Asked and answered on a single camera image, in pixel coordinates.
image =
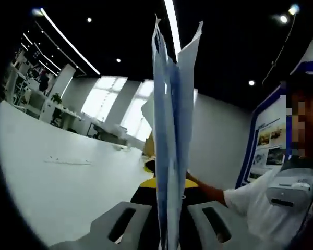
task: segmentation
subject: recessed light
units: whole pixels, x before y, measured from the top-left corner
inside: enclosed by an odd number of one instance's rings
[[[282,23],[287,23],[287,17],[286,17],[286,15],[281,15],[281,16],[280,16],[280,21],[281,21]]]
[[[293,4],[290,9],[288,10],[288,12],[294,16],[295,14],[297,14],[299,12],[299,5],[297,4]]]

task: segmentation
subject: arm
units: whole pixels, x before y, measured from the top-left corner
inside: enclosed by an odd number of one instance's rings
[[[221,189],[216,189],[212,186],[208,186],[205,183],[197,180],[195,177],[187,173],[186,178],[190,181],[195,182],[205,193],[205,195],[210,199],[211,201],[217,201],[227,207],[225,198],[224,198],[224,191]]]

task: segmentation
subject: white desk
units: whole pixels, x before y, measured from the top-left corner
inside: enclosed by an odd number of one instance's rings
[[[89,232],[92,220],[120,201],[130,201],[144,172],[141,151],[36,120],[0,104],[0,161],[8,188],[27,223],[50,246]],[[44,162],[88,160],[90,165]]]

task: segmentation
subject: white device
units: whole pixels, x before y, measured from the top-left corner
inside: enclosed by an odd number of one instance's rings
[[[266,196],[272,205],[297,211],[308,208],[313,201],[313,161],[299,157],[286,161]]]

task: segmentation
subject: person in background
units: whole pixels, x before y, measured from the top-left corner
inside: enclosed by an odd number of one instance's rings
[[[40,86],[39,86],[39,90],[41,92],[45,92],[47,90],[48,87],[48,82],[49,82],[49,78],[46,75],[46,69],[43,69],[43,71],[40,74]]]
[[[304,73],[292,75],[286,83],[286,90],[287,106],[292,105],[293,156],[284,165],[313,168],[313,78]],[[282,167],[275,167],[254,182],[235,190],[224,191],[208,186],[189,173],[187,179],[196,182],[211,201],[218,201],[245,217],[250,233],[266,243],[275,242],[287,247],[298,235],[308,209],[295,213],[285,207],[269,203],[266,190]],[[312,222],[307,225],[313,228]],[[310,229],[304,230],[305,233],[294,241],[303,244],[305,239],[311,238],[308,233],[310,231]]]

